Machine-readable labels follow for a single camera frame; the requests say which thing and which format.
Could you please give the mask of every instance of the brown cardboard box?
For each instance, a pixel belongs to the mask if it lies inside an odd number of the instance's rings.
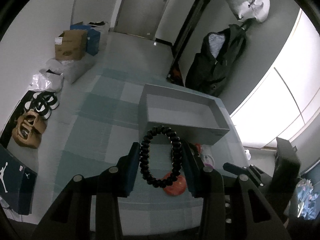
[[[81,60],[85,54],[87,31],[68,30],[55,38],[57,60]]]

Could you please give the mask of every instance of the black beaded bracelet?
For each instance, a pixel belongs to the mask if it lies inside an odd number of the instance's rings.
[[[166,135],[172,145],[172,172],[167,179],[156,179],[150,174],[149,170],[149,148],[150,142],[154,136],[157,134]],[[149,185],[154,187],[171,186],[174,181],[177,181],[177,177],[180,175],[181,163],[182,163],[182,154],[181,154],[181,142],[180,138],[177,136],[175,131],[172,131],[170,127],[164,127],[160,125],[159,127],[153,127],[152,130],[147,132],[147,135],[143,137],[140,148],[140,172],[143,175],[143,179],[147,181]]]

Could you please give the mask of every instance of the jumpman logo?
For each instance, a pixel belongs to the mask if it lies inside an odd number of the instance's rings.
[[[4,187],[4,191],[5,191],[6,193],[8,193],[8,192],[7,192],[7,189],[5,188],[5,184],[4,184],[4,181],[3,181],[3,173],[4,173],[4,170],[5,170],[5,168],[7,167],[7,165],[8,165],[8,163],[5,163],[5,166],[2,167],[2,169],[0,170],[0,179],[1,179],[2,184],[3,184],[3,187]]]

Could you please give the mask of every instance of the orange disc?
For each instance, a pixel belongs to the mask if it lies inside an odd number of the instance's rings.
[[[170,176],[171,172],[166,174],[163,178],[166,179]],[[187,188],[187,182],[185,177],[179,175],[178,180],[173,182],[172,186],[166,186],[163,190],[170,196],[179,196],[185,192]]]

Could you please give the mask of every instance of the gray cardboard box lid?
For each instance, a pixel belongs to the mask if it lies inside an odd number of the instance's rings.
[[[191,143],[213,145],[229,130],[214,99],[173,88],[146,84],[139,102],[139,138],[153,126],[170,126]],[[154,143],[167,144],[164,136]]]

